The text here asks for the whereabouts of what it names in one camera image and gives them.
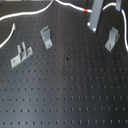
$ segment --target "right-angle bracket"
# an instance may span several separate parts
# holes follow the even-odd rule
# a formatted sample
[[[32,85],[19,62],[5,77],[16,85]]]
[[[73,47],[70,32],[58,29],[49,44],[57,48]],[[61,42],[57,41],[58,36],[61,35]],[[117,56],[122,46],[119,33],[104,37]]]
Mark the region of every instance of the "right-angle bracket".
[[[116,0],[116,10],[120,11],[122,0]]]
[[[21,50],[20,45],[17,46],[18,55],[13,59],[11,59],[12,68],[15,68],[33,54],[32,48],[29,47],[28,49],[26,49],[24,42],[22,43],[22,47],[23,47],[23,51]]]
[[[97,30],[100,14],[102,11],[104,0],[94,0],[93,7],[92,7],[92,13],[89,19],[89,22],[87,23],[88,27],[95,33]]]
[[[109,39],[105,44],[106,49],[108,51],[112,51],[113,47],[115,46],[117,40],[119,39],[120,35],[118,34],[118,30],[114,27],[109,31]]]
[[[52,41],[50,39],[50,29],[48,28],[48,26],[44,27],[41,31],[41,36],[43,38],[44,44],[46,49],[49,49],[53,46]]]

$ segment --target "white cable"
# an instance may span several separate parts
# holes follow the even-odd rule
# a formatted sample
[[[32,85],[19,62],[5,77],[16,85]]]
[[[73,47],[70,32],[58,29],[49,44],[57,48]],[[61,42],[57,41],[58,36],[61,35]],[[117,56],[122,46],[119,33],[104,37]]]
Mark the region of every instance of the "white cable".
[[[77,6],[75,6],[75,5],[71,4],[71,3],[65,3],[65,2],[62,2],[62,1],[59,1],[59,0],[55,0],[55,1],[58,2],[61,5],[70,6],[70,7],[74,8],[74,9],[79,10],[79,11],[84,11],[84,8],[77,7]]]
[[[127,42],[127,19],[126,19],[126,14],[124,12],[124,10],[121,10],[122,14],[123,14],[123,18],[124,18],[124,40],[125,40],[125,47],[126,50],[128,52],[128,42]]]
[[[51,2],[43,9],[41,10],[38,10],[38,11],[33,11],[33,12],[20,12],[20,13],[14,13],[14,14],[9,14],[9,15],[6,15],[6,16],[3,16],[0,18],[0,21],[4,20],[4,19],[7,19],[7,18],[11,18],[11,17],[16,17],[16,16],[23,16],[23,15],[35,15],[35,14],[39,14],[43,11],[45,11],[46,9],[49,8],[49,6],[52,4],[53,0],[51,0]]]
[[[14,32],[15,30],[16,30],[16,25],[15,25],[15,23],[13,23],[13,25],[12,25],[12,30],[11,30],[11,32],[10,32],[8,38],[7,38],[2,44],[0,44],[0,48],[2,48],[2,47],[9,41],[9,39],[11,38],[11,36],[12,36],[12,34],[13,34],[13,32]]]
[[[107,4],[106,6],[103,7],[103,10],[107,9],[110,6],[116,6],[116,3],[112,2],[112,3]]]

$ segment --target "black breadboard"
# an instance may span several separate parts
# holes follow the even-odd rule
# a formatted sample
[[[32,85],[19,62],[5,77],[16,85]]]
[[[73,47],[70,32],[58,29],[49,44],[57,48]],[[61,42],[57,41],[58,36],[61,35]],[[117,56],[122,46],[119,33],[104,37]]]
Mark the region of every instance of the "black breadboard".
[[[93,0],[70,1],[92,8]],[[115,0],[106,0],[104,5]],[[3,15],[35,11],[49,1],[1,2]],[[128,1],[122,8],[128,17]],[[90,14],[53,2],[45,12],[0,22],[0,128],[127,128],[128,53],[121,12],[102,12],[97,33],[88,27]],[[46,50],[40,30],[49,26],[53,47]],[[105,44],[109,30],[120,38],[110,53]],[[16,68],[10,60],[25,42],[34,54]]]

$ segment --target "table surface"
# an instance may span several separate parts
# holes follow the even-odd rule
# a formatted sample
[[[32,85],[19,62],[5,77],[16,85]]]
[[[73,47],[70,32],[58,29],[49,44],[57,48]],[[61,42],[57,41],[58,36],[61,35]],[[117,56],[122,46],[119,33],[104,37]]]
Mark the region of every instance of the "table surface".
[[[104,5],[115,0],[106,0]],[[71,3],[91,8],[89,3]],[[49,2],[1,2],[0,16],[34,11]],[[122,8],[128,17],[128,1]],[[0,50],[1,128],[126,128],[128,127],[128,53],[124,21],[110,7],[101,14],[97,33],[88,27],[90,14],[55,1],[45,12],[0,22],[0,42],[16,31]],[[49,26],[53,47],[46,50],[40,35]],[[105,48],[109,30],[119,30],[112,52]],[[25,42],[34,54],[12,69],[17,45]]]

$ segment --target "black surface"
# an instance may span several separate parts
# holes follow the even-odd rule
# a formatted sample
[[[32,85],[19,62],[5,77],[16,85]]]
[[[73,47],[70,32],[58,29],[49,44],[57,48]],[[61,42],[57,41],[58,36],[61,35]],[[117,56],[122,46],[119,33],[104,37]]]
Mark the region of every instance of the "black surface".
[[[92,1],[72,3],[92,6]],[[47,4],[4,2],[0,16],[38,10]],[[127,4],[124,0],[122,7],[128,16]],[[114,7],[105,10],[97,34],[86,25],[89,16],[54,2],[39,15],[0,22],[0,42],[14,22],[17,26],[0,50],[0,128],[128,127],[128,54],[122,14]],[[40,35],[47,25],[53,42],[50,50]],[[112,26],[121,36],[110,53],[104,46]],[[23,41],[34,55],[12,70],[10,60]]]

